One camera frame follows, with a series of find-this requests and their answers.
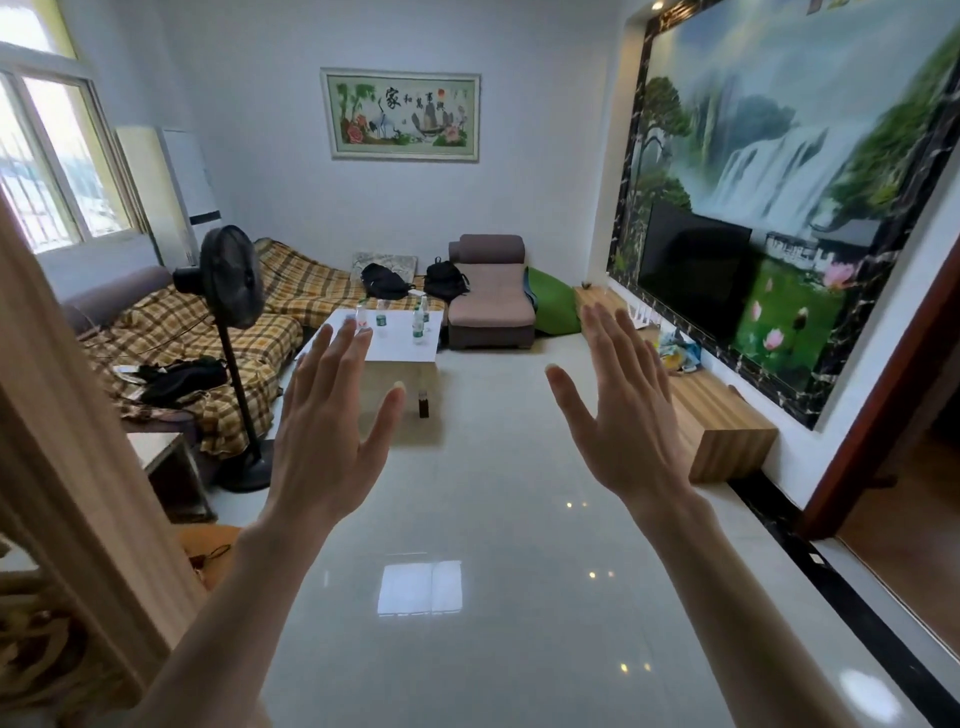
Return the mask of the light wooden shelf unit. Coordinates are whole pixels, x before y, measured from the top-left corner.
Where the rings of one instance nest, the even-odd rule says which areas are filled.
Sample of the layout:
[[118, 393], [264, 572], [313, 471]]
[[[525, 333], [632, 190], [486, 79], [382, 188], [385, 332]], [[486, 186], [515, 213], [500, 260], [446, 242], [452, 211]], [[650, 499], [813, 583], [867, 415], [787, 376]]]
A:
[[1, 200], [0, 533], [123, 669], [134, 710], [207, 591]]

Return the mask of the black backpack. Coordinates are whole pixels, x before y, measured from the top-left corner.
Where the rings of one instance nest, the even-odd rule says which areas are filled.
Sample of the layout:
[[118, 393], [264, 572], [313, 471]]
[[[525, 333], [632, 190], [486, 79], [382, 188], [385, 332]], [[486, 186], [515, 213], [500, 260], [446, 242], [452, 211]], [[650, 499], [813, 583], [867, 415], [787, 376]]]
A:
[[452, 261], [437, 256], [427, 267], [423, 281], [425, 295], [449, 305], [470, 291], [470, 280]]
[[366, 297], [379, 301], [399, 301], [414, 289], [395, 271], [379, 263], [369, 263], [361, 271], [361, 283]]

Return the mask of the green bean bag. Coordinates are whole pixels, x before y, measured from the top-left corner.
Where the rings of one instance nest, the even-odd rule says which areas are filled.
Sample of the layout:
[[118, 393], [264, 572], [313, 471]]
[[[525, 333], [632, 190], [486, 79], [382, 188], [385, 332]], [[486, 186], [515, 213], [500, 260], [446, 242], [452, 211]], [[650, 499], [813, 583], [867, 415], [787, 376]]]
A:
[[534, 331], [544, 336], [581, 333], [574, 289], [558, 278], [528, 266], [523, 290], [534, 310]]

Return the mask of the orange stool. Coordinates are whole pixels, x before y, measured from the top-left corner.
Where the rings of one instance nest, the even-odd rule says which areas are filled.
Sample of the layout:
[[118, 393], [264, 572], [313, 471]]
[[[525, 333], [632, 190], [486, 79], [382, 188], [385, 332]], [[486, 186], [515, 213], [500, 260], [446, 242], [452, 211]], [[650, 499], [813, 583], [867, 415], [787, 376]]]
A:
[[241, 527], [219, 523], [174, 525], [190, 567], [207, 592], [212, 592], [229, 573], [241, 531]]

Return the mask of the reddish brown door frame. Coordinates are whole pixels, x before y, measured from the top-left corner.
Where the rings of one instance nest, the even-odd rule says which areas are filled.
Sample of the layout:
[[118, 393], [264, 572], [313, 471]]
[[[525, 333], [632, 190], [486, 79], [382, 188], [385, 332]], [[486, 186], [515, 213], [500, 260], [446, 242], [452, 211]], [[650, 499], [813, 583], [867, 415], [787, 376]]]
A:
[[828, 465], [794, 529], [833, 537], [862, 494], [895, 484], [881, 470], [960, 346], [960, 234]]

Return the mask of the person's left forearm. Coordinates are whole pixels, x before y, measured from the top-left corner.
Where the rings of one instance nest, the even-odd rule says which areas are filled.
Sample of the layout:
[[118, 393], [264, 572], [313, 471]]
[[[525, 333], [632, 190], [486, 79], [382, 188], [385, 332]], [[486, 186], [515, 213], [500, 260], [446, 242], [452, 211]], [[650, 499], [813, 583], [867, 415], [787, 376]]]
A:
[[124, 728], [247, 728], [331, 516], [263, 517], [234, 542], [208, 595]]

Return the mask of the white framed window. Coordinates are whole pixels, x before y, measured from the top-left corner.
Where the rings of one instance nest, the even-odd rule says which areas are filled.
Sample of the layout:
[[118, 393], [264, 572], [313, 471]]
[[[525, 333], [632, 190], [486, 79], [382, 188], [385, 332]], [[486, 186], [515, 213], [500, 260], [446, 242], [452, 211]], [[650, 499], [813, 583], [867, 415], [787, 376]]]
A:
[[0, 201], [37, 257], [146, 232], [60, 0], [0, 0]]

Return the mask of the wooden television cabinet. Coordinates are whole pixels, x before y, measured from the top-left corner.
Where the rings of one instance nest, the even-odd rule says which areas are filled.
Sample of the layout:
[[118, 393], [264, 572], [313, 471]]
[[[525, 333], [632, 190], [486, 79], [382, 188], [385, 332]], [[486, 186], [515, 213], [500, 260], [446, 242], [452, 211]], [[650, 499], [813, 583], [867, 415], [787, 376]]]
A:
[[[608, 288], [576, 288], [579, 314], [587, 305], [610, 313], [627, 304]], [[638, 330], [657, 355], [661, 328]], [[683, 463], [690, 484], [740, 480], [759, 471], [779, 431], [738, 392], [706, 370], [670, 375]]]

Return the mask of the colourful plastic bag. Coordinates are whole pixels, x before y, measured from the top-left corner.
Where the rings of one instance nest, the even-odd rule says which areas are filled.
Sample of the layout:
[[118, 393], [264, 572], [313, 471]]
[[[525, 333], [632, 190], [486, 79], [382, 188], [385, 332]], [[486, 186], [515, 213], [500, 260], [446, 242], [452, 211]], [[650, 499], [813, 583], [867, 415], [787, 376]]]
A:
[[702, 346], [689, 341], [678, 329], [661, 329], [656, 350], [661, 364], [670, 376], [693, 374], [702, 368]]

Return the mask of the person's right hand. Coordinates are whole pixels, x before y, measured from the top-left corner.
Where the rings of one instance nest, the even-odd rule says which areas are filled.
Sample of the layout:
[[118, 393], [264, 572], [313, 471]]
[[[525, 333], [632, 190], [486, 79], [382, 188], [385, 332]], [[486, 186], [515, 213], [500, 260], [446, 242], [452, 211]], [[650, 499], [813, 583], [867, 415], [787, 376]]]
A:
[[604, 440], [603, 468], [589, 468], [639, 522], [665, 518], [690, 505], [695, 492], [684, 462], [677, 417], [658, 411], [657, 368], [664, 368], [654, 346], [647, 348], [647, 397], [632, 394], [618, 380], [614, 314], [601, 304], [581, 310], [582, 333], [596, 378], [596, 418]]

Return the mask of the person's right forearm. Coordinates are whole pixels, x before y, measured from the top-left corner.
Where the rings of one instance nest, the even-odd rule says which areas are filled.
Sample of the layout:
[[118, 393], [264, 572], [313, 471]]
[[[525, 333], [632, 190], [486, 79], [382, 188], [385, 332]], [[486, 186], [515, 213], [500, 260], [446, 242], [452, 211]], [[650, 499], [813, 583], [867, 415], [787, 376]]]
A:
[[690, 483], [656, 482], [624, 503], [666, 570], [736, 728], [858, 728]]

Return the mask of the sofa with plaid cover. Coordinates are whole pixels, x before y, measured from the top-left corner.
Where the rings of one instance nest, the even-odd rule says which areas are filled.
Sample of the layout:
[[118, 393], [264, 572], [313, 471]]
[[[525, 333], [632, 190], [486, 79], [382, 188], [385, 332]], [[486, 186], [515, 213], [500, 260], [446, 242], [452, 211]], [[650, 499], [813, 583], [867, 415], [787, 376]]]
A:
[[[270, 431], [281, 372], [335, 311], [365, 298], [359, 278], [331, 268], [271, 238], [255, 242], [266, 306], [249, 329], [229, 329], [246, 403], [257, 436]], [[248, 445], [230, 383], [188, 394], [174, 408], [135, 399], [140, 385], [121, 378], [122, 365], [166, 366], [199, 358], [224, 359], [222, 342], [201, 297], [178, 292], [162, 266], [129, 273], [66, 301], [61, 309], [94, 377], [129, 431], [179, 430], [217, 460]]]

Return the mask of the white standing air conditioner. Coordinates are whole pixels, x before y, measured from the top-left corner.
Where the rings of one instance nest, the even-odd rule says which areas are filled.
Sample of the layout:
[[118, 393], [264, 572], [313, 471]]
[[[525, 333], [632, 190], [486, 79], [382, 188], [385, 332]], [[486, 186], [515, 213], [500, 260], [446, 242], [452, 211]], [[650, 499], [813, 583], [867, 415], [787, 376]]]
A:
[[176, 127], [114, 131], [160, 263], [198, 266], [207, 233], [225, 224], [199, 139]]

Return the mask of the white coffee table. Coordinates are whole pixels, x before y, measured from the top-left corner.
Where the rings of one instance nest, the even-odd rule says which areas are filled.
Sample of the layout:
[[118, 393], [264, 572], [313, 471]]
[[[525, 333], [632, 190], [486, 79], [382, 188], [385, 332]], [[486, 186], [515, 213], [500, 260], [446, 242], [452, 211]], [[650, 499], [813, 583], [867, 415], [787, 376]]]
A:
[[[327, 317], [325, 324], [336, 334], [347, 319], [354, 319], [356, 308], [336, 309]], [[387, 325], [377, 327], [377, 309], [368, 307], [372, 338], [366, 352], [360, 388], [361, 412], [366, 415], [374, 415], [378, 411], [395, 382], [405, 385], [404, 411], [413, 416], [419, 417], [420, 390], [428, 392], [430, 415], [439, 400], [438, 351], [442, 315], [430, 315], [430, 320], [425, 323], [424, 341], [416, 345], [412, 340], [413, 311], [389, 309]]]

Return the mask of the framed floral embroidery picture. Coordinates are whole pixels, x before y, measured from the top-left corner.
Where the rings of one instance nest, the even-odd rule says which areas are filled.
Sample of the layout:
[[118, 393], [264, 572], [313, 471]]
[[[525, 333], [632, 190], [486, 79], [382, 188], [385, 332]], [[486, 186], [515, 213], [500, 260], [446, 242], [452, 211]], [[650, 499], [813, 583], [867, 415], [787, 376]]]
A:
[[477, 164], [482, 76], [322, 68], [335, 161]]

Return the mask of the small side table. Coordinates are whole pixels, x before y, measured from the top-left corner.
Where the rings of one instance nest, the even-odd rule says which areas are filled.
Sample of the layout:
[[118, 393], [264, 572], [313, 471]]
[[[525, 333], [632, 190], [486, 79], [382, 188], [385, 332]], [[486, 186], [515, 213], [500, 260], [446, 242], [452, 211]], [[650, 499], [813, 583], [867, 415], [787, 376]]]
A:
[[174, 525], [215, 524], [214, 511], [182, 432], [126, 432], [164, 514]]

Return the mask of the wooden root carving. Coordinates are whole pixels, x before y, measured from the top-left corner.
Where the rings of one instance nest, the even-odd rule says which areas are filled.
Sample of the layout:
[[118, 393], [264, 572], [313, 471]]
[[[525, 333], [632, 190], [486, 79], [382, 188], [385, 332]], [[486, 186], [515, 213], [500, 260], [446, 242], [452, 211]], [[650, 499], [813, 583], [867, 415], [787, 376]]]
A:
[[89, 728], [135, 696], [53, 582], [0, 533], [0, 728]]

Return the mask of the black pedestal fan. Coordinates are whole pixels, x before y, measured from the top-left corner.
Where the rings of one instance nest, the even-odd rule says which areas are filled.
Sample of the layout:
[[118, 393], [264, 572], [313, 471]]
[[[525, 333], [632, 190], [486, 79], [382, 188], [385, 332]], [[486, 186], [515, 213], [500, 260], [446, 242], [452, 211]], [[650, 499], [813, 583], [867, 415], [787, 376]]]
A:
[[214, 484], [240, 495], [266, 490], [271, 484], [273, 443], [258, 436], [230, 334], [231, 329], [251, 328], [265, 308], [256, 247], [236, 225], [212, 229], [201, 242], [198, 265], [175, 269], [173, 283], [179, 293], [202, 298], [213, 318], [246, 434], [243, 452], [222, 463]]

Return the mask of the person's left hand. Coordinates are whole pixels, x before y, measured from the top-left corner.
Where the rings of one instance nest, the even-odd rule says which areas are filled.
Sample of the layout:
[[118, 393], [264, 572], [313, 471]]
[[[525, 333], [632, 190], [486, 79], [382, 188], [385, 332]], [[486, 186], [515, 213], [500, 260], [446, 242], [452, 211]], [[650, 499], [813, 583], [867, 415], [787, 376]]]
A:
[[[358, 405], [328, 402], [328, 350], [340, 330], [320, 329], [289, 416], [284, 396], [270, 494], [257, 524], [290, 537], [329, 533], [364, 503], [384, 468], [362, 463], [368, 435], [360, 429], [360, 397]], [[372, 338], [371, 329], [361, 330], [361, 377]]]

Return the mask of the black bag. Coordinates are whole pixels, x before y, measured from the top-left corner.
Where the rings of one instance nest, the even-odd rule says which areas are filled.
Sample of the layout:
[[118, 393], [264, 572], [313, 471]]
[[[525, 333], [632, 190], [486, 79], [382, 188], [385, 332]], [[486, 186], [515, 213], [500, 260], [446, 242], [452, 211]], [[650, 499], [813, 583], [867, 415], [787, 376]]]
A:
[[142, 365], [136, 374], [143, 381], [139, 403], [166, 409], [182, 409], [229, 381], [226, 362], [206, 355], [166, 365]]

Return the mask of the black flat television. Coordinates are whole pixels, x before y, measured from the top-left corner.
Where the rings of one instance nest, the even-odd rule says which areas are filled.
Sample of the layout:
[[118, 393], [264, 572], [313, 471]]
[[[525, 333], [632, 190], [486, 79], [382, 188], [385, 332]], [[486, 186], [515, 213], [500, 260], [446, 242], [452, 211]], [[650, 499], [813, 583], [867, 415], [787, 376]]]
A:
[[753, 230], [654, 200], [638, 287], [721, 346], [730, 345], [762, 263]]

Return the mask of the waterfall landscape wall mural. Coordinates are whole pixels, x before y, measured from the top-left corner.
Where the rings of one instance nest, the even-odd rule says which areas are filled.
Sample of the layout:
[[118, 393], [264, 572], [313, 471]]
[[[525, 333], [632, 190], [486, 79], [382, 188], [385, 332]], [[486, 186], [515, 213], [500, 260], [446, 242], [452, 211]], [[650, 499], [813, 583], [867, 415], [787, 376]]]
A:
[[[657, 1], [606, 272], [812, 430], [960, 142], [960, 0]], [[643, 285], [655, 203], [750, 231], [730, 334]]]

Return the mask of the grey patterned cushion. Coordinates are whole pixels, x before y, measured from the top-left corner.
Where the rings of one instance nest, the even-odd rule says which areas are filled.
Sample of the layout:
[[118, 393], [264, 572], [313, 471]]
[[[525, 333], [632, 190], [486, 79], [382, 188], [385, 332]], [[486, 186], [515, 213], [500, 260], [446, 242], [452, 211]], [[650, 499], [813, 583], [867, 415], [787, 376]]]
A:
[[354, 253], [350, 268], [350, 280], [359, 285], [362, 282], [362, 272], [370, 264], [378, 264], [399, 275], [408, 284], [414, 284], [417, 272], [418, 258], [415, 255], [404, 255], [384, 252], [357, 251]]

